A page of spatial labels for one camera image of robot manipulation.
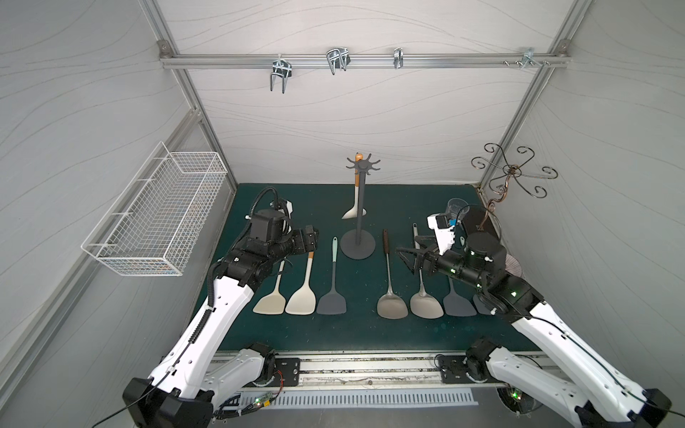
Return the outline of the grey spatula mint handle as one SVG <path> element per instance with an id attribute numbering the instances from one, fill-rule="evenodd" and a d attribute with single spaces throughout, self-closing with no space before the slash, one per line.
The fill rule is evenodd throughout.
<path id="1" fill-rule="evenodd" d="M 472 302 L 473 302 L 474 306 L 476 307 L 476 311 L 477 311 L 479 314 L 485 315 L 485 316 L 490 316 L 490 315 L 491 315 L 491 311 L 487 309 L 487 307 L 486 307 L 485 304 L 481 301 L 481 299 L 479 298 L 478 295 L 474 295 L 474 296 L 473 296 Z"/>
<path id="2" fill-rule="evenodd" d="M 451 277 L 448 278 L 448 283 L 450 290 L 442 301 L 445 314 L 450 317 L 474 317 L 477 312 L 473 303 L 456 293 Z"/>

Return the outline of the steel turner wood handle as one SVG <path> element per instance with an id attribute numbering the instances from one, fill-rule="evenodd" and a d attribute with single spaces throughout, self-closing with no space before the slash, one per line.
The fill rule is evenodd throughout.
<path id="1" fill-rule="evenodd" d="M 408 317 L 409 311 L 405 301 L 394 292 L 394 288 L 392 287 L 390 243 L 387 229 L 383 230 L 383 248 L 387 273 L 387 290 L 386 293 L 379 298 L 376 305 L 376 311 L 383 319 L 404 319 L 405 317 Z"/>

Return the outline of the white spoon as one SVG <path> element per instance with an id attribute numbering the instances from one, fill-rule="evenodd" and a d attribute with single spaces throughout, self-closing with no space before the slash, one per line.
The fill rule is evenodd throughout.
<path id="1" fill-rule="evenodd" d="M 355 155 L 355 161 L 360 161 L 363 159 L 362 153 L 356 153 Z M 360 196 L 360 175 L 358 172 L 355 172 L 355 185 L 354 185 L 354 203 L 353 207 L 351 207 L 347 212 L 342 215 L 342 219 L 356 219 L 359 214 L 359 196 Z M 362 208 L 362 216 L 366 216 L 367 211 L 366 209 Z"/>
<path id="2" fill-rule="evenodd" d="M 313 266 L 314 252 L 310 251 L 307 259 L 303 284 L 297 289 L 285 306 L 285 313 L 294 316 L 308 316 L 316 308 L 316 295 L 310 286 L 310 275 Z"/>

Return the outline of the grey spatula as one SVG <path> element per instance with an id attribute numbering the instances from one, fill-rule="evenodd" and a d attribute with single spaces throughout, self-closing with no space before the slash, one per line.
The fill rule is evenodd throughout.
<path id="1" fill-rule="evenodd" d="M 338 316 L 347 311 L 346 299 L 336 289 L 336 268 L 338 255 L 338 238 L 332 240 L 332 276 L 330 290 L 321 297 L 316 312 L 323 316 Z"/>

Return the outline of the cream spatula mint handle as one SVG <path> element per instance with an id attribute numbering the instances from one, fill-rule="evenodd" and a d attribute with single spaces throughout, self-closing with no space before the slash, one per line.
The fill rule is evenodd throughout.
<path id="1" fill-rule="evenodd" d="M 270 294 L 262 297 L 253 308 L 253 313 L 258 315 L 276 316 L 285 311 L 285 297 L 280 292 L 280 284 L 284 274 L 285 261 L 280 263 L 276 283 Z"/>

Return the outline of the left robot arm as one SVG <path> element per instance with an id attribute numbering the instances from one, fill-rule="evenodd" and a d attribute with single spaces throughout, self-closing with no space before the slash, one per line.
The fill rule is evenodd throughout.
<path id="1" fill-rule="evenodd" d="M 230 327 L 262 283 L 289 257 L 313 253 L 319 232 L 295 228 L 292 204 L 275 187 L 268 208 L 251 207 L 247 224 L 205 280 L 206 299 L 171 351 L 146 378 L 130 380 L 122 399 L 137 427 L 207 427 L 216 421 L 255 413 L 274 399 L 270 393 L 242 408 L 231 408 L 237 391 L 248 383 L 285 384 L 275 353 L 259 343 L 242 349 L 219 370 L 209 367 Z"/>

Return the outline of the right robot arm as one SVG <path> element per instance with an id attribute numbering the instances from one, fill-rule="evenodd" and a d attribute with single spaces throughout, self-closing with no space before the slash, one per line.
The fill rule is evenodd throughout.
<path id="1" fill-rule="evenodd" d="M 442 274 L 476 289 L 492 315 L 533 342 L 564 377 L 554 376 L 482 338 L 464 361 L 469 378 L 506 383 L 555 411 L 574 427 L 657 427 L 672 414 L 672 401 L 645 389 L 613 367 L 580 338 L 524 278 L 506 270 L 507 250 L 485 231 L 468 234 L 460 249 L 458 222 L 448 213 L 427 219 L 433 235 L 418 235 L 397 253 L 411 273 Z"/>

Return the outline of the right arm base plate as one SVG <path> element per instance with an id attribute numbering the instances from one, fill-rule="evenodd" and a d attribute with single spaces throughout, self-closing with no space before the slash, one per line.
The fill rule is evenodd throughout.
<path id="1" fill-rule="evenodd" d="M 481 383 L 487 379 L 480 363 L 473 357 L 437 354 L 433 363 L 443 383 Z"/>

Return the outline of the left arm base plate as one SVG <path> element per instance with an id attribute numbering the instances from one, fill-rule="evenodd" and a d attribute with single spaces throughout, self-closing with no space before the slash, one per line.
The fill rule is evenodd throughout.
<path id="1" fill-rule="evenodd" d="M 263 387 L 294 387 L 299 385 L 301 360 L 299 358 L 271 357 L 264 362 L 262 372 L 249 386 Z"/>

